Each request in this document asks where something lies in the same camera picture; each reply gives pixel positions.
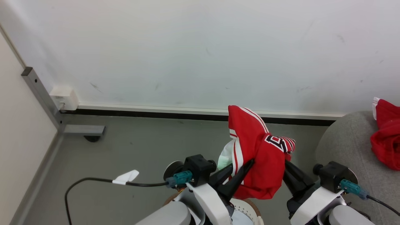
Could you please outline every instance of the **red cloth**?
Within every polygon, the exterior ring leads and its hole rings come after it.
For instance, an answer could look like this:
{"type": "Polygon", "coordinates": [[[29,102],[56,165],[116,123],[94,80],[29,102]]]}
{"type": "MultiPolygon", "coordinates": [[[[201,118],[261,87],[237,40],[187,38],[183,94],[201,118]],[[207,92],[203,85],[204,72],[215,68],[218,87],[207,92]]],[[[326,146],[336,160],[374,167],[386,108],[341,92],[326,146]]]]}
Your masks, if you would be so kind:
{"type": "Polygon", "coordinates": [[[375,101],[379,130],[371,136],[372,151],[386,166],[400,170],[400,107],[383,99],[375,101]]]}
{"type": "Polygon", "coordinates": [[[229,129],[233,139],[233,174],[243,164],[254,159],[235,193],[238,199],[271,199],[280,188],[285,170],[285,158],[295,148],[295,141],[272,136],[262,119],[248,108],[229,106],[229,129]]]}

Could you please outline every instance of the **black baseboard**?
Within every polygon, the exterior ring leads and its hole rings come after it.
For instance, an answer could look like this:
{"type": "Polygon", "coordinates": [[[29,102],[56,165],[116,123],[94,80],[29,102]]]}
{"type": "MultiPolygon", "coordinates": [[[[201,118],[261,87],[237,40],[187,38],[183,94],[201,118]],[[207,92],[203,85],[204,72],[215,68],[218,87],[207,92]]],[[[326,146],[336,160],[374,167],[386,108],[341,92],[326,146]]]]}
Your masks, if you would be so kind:
{"type": "MultiPolygon", "coordinates": [[[[61,113],[72,114],[72,115],[92,115],[92,116],[148,117],[148,118],[165,118],[165,119],[184,119],[184,120],[228,121],[228,116],[167,113],[167,112],[133,112],[133,111],[117,111],[117,110],[77,109],[75,111],[64,110],[61,113]]],[[[326,126],[326,127],[330,126],[333,122],[335,122],[334,120],[287,119],[287,118],[271,118],[271,117],[262,117],[262,120],[265,123],[306,125],[306,126],[326,126]]]]}

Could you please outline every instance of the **baseboard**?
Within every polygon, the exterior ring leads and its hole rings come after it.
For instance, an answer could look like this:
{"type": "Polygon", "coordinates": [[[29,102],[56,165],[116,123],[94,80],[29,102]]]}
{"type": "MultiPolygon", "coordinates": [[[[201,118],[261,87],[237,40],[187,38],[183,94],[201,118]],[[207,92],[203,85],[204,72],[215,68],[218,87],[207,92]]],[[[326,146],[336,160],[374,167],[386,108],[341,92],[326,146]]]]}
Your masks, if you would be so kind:
{"type": "MultiPolygon", "coordinates": [[[[330,126],[342,114],[255,111],[266,123],[330,126]]],[[[64,114],[227,121],[228,110],[80,103],[64,114]]]]}
{"type": "Polygon", "coordinates": [[[32,179],[32,182],[30,183],[28,190],[25,192],[25,195],[22,198],[22,201],[13,216],[10,225],[24,224],[25,219],[28,216],[29,210],[32,207],[33,202],[35,201],[36,196],[40,191],[40,188],[42,187],[42,184],[47,176],[47,173],[50,170],[50,166],[53,163],[54,158],[56,157],[62,139],[63,139],[62,133],[57,132],[34,178],[32,179]]]}

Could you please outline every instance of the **black cable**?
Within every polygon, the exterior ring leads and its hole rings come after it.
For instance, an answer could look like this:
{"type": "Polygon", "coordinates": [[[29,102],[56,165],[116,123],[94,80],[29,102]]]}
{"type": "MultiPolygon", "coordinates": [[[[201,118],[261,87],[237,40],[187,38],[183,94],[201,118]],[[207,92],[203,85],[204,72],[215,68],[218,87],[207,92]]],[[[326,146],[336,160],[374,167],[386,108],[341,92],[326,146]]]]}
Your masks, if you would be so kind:
{"type": "Polygon", "coordinates": [[[355,208],[353,208],[353,209],[354,209],[355,211],[357,211],[359,214],[365,216],[369,221],[371,221],[371,217],[370,217],[368,214],[366,214],[366,213],[363,212],[363,211],[357,210],[357,209],[355,209],[355,208]]]}
{"type": "Polygon", "coordinates": [[[155,183],[155,184],[138,184],[138,183],[126,182],[126,185],[136,186],[136,187],[160,187],[160,186],[165,186],[167,184],[168,184],[168,182],[155,183]]]}
{"type": "MultiPolygon", "coordinates": [[[[68,217],[68,223],[70,225],[72,225],[71,222],[71,216],[70,216],[70,209],[68,208],[68,193],[70,192],[70,190],[77,184],[83,182],[83,181],[100,181],[100,182],[107,182],[107,183],[112,183],[112,180],[110,179],[103,179],[103,178],[94,178],[94,177],[86,177],[83,179],[78,180],[77,182],[73,183],[65,192],[64,195],[64,201],[65,201],[65,210],[67,211],[67,217],[68,217]]],[[[168,182],[164,182],[164,183],[156,183],[156,184],[139,184],[139,183],[131,183],[131,182],[126,182],[126,185],[129,186],[136,186],[136,187],[159,187],[159,186],[164,186],[167,185],[168,182]]]]}
{"type": "Polygon", "coordinates": [[[396,211],[395,209],[393,209],[391,206],[389,206],[388,204],[384,203],[383,201],[378,200],[378,199],[376,199],[376,198],[374,198],[374,197],[371,197],[371,196],[369,196],[369,195],[367,195],[366,197],[367,197],[368,199],[371,199],[371,200],[373,200],[373,201],[375,201],[375,202],[377,202],[377,203],[383,205],[384,207],[386,207],[386,208],[392,210],[395,214],[397,214],[398,216],[400,216],[400,213],[399,213],[398,211],[396,211]]]}

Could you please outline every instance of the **gray cushion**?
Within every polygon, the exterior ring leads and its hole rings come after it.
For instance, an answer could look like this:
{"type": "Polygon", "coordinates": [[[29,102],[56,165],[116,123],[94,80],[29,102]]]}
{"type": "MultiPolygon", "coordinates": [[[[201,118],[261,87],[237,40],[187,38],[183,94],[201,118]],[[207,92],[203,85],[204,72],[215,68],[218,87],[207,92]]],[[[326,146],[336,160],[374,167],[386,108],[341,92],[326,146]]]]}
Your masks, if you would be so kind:
{"type": "MultiPolygon", "coordinates": [[[[396,210],[400,210],[400,171],[389,169],[371,151],[370,137],[378,130],[372,111],[348,114],[334,122],[322,136],[316,150],[316,159],[326,165],[336,161],[349,167],[357,176],[359,185],[396,210]]],[[[346,202],[370,215],[376,225],[397,224],[400,218],[389,209],[372,200],[361,200],[348,194],[346,202]]]]}

